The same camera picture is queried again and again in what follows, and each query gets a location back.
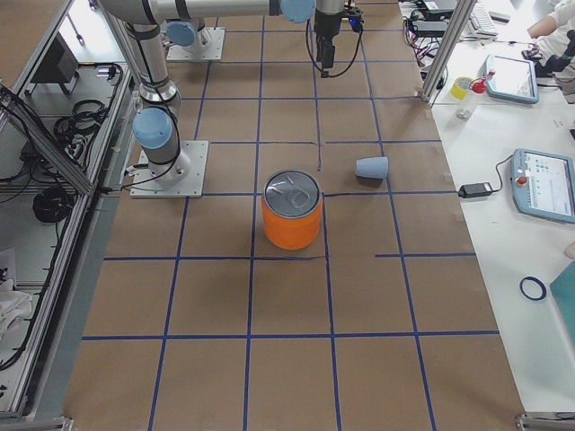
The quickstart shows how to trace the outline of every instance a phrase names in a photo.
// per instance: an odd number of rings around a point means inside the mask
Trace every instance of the table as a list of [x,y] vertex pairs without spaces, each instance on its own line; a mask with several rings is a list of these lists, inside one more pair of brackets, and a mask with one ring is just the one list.
[[[484,3],[489,10],[509,13],[507,2],[493,7]],[[524,29],[512,18],[499,39],[528,41]],[[519,147],[575,157],[575,140],[569,133],[575,106],[556,88],[540,88],[536,105],[486,96],[468,121],[455,117],[458,100],[448,91],[454,80],[476,76],[490,53],[519,57],[524,48],[466,42],[454,50],[447,86],[433,115],[457,187],[483,181],[497,187],[495,164]],[[538,277],[549,286],[571,262],[563,250],[575,241],[575,227],[520,214],[511,197],[509,163],[501,171],[503,191],[476,201],[462,200],[462,209],[509,364],[526,411],[575,411],[575,347],[561,315],[551,297],[530,302],[518,287],[525,276]]]

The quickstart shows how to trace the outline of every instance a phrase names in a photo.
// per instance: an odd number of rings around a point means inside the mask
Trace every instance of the can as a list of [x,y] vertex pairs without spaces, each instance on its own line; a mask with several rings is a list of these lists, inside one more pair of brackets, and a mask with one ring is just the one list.
[[317,181],[300,171],[274,173],[261,197],[263,227],[271,243],[285,250],[300,250],[320,232],[322,192]]

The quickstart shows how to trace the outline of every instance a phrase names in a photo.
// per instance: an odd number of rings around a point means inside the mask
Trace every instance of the white cloth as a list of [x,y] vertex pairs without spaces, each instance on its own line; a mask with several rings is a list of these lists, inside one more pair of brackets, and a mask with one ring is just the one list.
[[[575,30],[575,2],[572,0],[561,0],[555,10],[549,13],[557,23],[557,30],[549,36],[542,36],[537,39],[536,44],[544,56],[541,64],[544,65],[552,55],[560,56],[565,52],[569,39],[567,31]],[[554,74],[557,84],[561,86],[563,93],[575,93],[575,60],[565,67],[562,72]]]
[[556,8],[549,13],[557,23],[557,30],[549,36],[542,36],[537,39],[537,46],[545,57],[545,60],[552,56],[560,56],[569,43],[567,31],[575,29],[575,3],[569,2]]
[[0,285],[0,339],[32,313],[32,295],[12,289],[12,279]]

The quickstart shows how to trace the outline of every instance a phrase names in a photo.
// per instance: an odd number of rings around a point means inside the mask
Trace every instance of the wire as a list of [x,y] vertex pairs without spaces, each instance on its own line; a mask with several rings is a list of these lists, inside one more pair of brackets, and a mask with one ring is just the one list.
[[507,162],[511,157],[513,157],[513,154],[510,154],[505,160],[502,160],[501,162],[499,162],[495,165],[495,172],[497,172],[497,176],[500,177],[500,187],[498,189],[494,190],[493,193],[503,190],[503,179],[501,178],[501,173],[500,173],[499,167],[503,163]]
[[433,108],[433,105],[435,105],[435,101],[438,99],[438,97],[441,94],[441,92],[443,91],[443,89],[446,88],[447,79],[449,79],[449,70],[447,69],[447,66],[446,66],[446,77],[443,80],[443,86],[439,89],[438,93],[433,98],[433,102],[431,103],[431,108]]
[[30,185],[31,179],[32,179],[32,176],[30,175],[28,177],[28,180],[26,181],[26,184],[24,184],[24,186],[15,195],[9,197],[8,199],[1,200],[0,204],[5,204],[6,202],[10,202],[11,200],[18,198],[28,188],[28,186]]
[[[136,32],[136,29],[134,28],[133,25],[129,24],[129,28],[133,31]],[[142,55],[142,58],[144,59],[144,66],[146,67],[146,71],[148,73],[148,77],[150,78],[150,80],[154,79],[152,77],[152,70],[150,68],[150,65],[147,62],[147,58],[146,58],[146,54],[144,52],[144,49],[142,47],[141,42],[136,39],[136,43],[138,45],[138,48],[140,50],[140,54]],[[178,119],[176,118],[176,116],[173,114],[173,112],[170,110],[170,107],[168,106],[168,103],[166,102],[166,100],[164,99],[164,97],[162,96],[162,94],[160,93],[160,91],[154,86],[154,90],[157,93],[158,97],[160,98],[160,101],[162,101],[162,104],[164,106],[164,108],[162,109],[166,114],[168,114],[170,116],[170,119],[172,120],[173,126],[176,129],[176,136],[178,139],[178,145],[180,145],[180,130],[178,129]],[[151,182],[151,181],[155,181],[158,180],[159,178],[162,178],[164,175],[166,175],[169,171],[172,170],[173,166],[176,164],[178,157],[179,157],[179,151],[178,154],[176,154],[173,159],[172,159],[172,163],[170,164],[170,166],[168,167],[168,169],[166,169],[164,172],[162,172],[160,175],[154,176],[148,180],[143,180],[143,181],[139,181],[139,182],[133,182],[131,184],[126,184],[124,186],[121,186],[119,188],[119,191],[122,191],[124,189],[130,189],[131,187],[134,186],[139,186],[141,184],[146,184],[147,182]]]
[[12,354],[12,356],[10,356],[5,361],[0,362],[0,372],[5,371],[8,368],[10,368],[11,366],[13,366],[14,364],[16,364],[18,362],[18,359],[20,359],[20,357],[22,356],[22,353],[24,353],[26,351],[26,348],[28,347],[28,342],[30,341],[30,337],[32,334],[32,328],[34,327],[34,323],[36,322],[36,320],[38,319],[38,316],[40,314],[40,308],[41,308],[42,300],[44,298],[44,295],[46,294],[46,291],[48,290],[48,288],[50,286],[50,279],[52,278],[52,275],[54,273],[54,269],[56,266],[56,259],[58,258],[58,254],[62,248],[62,243],[63,243],[62,240],[63,240],[64,232],[66,231],[67,227],[70,224],[71,214],[72,214],[72,212],[70,211],[70,213],[68,214],[68,216],[66,218],[66,222],[65,222],[64,227],[62,229],[62,233],[61,233],[61,235],[60,235],[60,237],[56,243],[54,253],[52,254],[52,259],[50,260],[50,263],[49,263],[48,274],[46,275],[46,279],[44,281],[44,284],[42,285],[41,290],[37,293],[37,295],[39,297],[39,301],[36,304],[36,307],[34,309],[34,313],[32,314],[32,316],[29,319],[27,319],[27,321],[29,322],[29,325],[28,325],[28,329],[26,330],[26,335],[24,336],[24,340],[22,341],[22,344],[19,347],[14,349],[14,353]]
[[415,56],[418,66],[424,67],[425,64],[423,63],[423,58],[434,58],[441,42],[439,42],[438,38],[436,37],[420,39],[415,31],[417,31],[417,24],[413,24],[412,21],[404,17],[403,38],[405,43],[407,43],[411,49],[413,49],[413,55]]
[[[38,113],[24,100],[20,98],[17,94],[12,92],[9,88],[0,84],[0,94],[7,96],[11,102],[13,102],[17,108],[21,109],[26,115],[28,115],[31,121],[38,127],[42,135],[48,139],[61,153],[65,154],[70,158],[74,164],[80,166],[83,171],[86,171],[90,161],[90,152],[92,149],[92,144],[95,141],[95,135],[100,130],[102,122],[108,117],[110,113],[111,105],[116,99],[118,93],[119,84],[123,80],[124,71],[122,67],[116,63],[82,63],[80,66],[110,66],[109,78],[111,81],[116,76],[118,80],[113,85],[112,95],[110,97],[110,102],[108,106],[97,100],[85,100],[76,103],[72,109],[72,115],[63,117],[59,119],[56,125],[53,127],[53,134],[47,128]],[[86,105],[95,105],[97,110],[85,110],[83,107]],[[15,110],[5,107],[0,104],[0,107],[10,113],[15,118],[24,124],[24,119],[22,115],[16,113]],[[31,142],[31,145],[36,153],[40,153],[38,149],[34,146],[34,140],[31,137],[30,130],[26,128],[24,131],[26,137]],[[73,139],[76,135],[80,136],[90,136],[92,138],[83,145],[80,145],[79,150],[76,151],[78,143],[73,144]]]
[[26,168],[28,168],[28,162],[24,162],[22,168],[18,171],[18,173],[12,175],[11,177],[0,178],[0,182],[12,182],[14,180],[18,180],[19,178],[23,177],[26,174]]
[[[307,55],[309,56],[309,59],[312,61],[312,64],[314,65],[314,67],[319,71],[319,72],[323,72],[323,69],[321,67],[319,67],[317,65],[317,63],[314,60],[314,55],[312,54],[312,49],[310,47],[310,43],[309,43],[309,38],[310,38],[310,21],[311,20],[307,20],[307,23],[305,24],[305,47],[307,48]],[[351,67],[353,66],[353,64],[356,61],[356,58],[358,56],[359,53],[359,45],[361,44],[361,39],[363,38],[363,26],[361,27],[361,30],[359,31],[359,35],[358,35],[358,42],[356,43],[356,48],[355,48],[355,52],[353,53],[353,57],[351,58],[351,60],[349,61],[347,67],[345,69],[343,69],[343,71],[339,72],[336,75],[327,75],[326,77],[328,78],[337,78],[339,76],[342,76],[343,74],[345,74],[348,70],[351,69]]]

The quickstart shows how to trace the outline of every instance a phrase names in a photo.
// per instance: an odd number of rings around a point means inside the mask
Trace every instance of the light blue cup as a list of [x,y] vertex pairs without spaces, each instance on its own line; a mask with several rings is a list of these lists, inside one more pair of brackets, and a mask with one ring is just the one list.
[[356,161],[356,175],[361,178],[384,180],[389,171],[387,157],[368,157]]

